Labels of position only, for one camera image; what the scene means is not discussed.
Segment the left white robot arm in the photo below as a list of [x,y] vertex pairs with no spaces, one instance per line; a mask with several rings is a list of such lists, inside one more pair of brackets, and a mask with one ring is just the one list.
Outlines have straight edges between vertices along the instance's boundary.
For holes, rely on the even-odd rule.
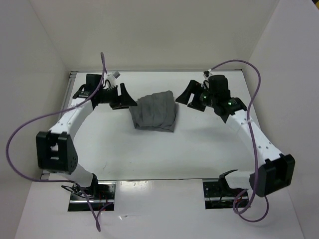
[[75,191],[81,189],[82,194],[88,199],[98,196],[98,179],[78,162],[73,140],[82,123],[99,104],[109,104],[114,110],[137,105],[123,83],[98,90],[84,86],[73,96],[71,110],[65,112],[48,131],[40,131],[36,135],[39,168],[61,174],[65,179],[72,181]]

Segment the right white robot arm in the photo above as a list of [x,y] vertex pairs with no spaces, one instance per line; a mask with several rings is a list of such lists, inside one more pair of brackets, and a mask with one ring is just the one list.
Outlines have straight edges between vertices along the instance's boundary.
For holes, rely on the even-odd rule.
[[283,154],[248,118],[247,107],[239,98],[231,96],[224,75],[206,76],[206,80],[208,87],[191,80],[176,102],[202,112],[207,107],[213,108],[257,161],[257,172],[233,169],[221,174],[219,192],[229,196],[236,189],[252,189],[257,196],[264,197],[290,186],[296,163],[293,156]]

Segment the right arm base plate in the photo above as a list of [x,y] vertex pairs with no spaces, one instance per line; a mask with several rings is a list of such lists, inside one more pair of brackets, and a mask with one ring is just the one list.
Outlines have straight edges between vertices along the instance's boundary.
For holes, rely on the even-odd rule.
[[235,197],[243,189],[230,189],[223,191],[217,179],[202,182],[205,201],[205,209],[231,209]]

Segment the grey pleated skirt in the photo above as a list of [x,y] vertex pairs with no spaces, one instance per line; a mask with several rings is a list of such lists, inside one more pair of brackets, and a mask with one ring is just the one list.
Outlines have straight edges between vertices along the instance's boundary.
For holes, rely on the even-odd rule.
[[172,91],[141,97],[135,107],[129,107],[129,111],[135,129],[174,132],[178,104]]

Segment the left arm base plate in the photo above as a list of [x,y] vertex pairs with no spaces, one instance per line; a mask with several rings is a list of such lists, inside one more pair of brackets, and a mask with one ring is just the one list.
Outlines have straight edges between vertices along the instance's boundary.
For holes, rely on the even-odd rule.
[[[61,186],[66,191],[70,192],[69,199],[69,212],[84,212],[90,211],[89,205],[84,197],[84,194],[79,191],[75,186]],[[95,212],[100,211],[113,211],[115,203],[115,181],[99,181],[99,193],[95,196],[88,196],[90,204]]]

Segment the aluminium table frame rail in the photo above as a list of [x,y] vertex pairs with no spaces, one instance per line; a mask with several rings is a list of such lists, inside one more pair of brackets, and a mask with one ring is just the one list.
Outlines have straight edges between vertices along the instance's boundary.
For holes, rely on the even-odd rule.
[[[63,95],[63,100],[62,100],[61,107],[59,110],[64,110],[64,109],[68,108],[69,100],[71,97],[71,92],[72,92],[77,74],[78,74],[78,71],[70,71],[69,78],[67,81],[67,87],[66,87],[65,93]],[[48,170],[42,169],[40,179],[49,180],[50,174],[51,174],[51,172],[49,172]]]

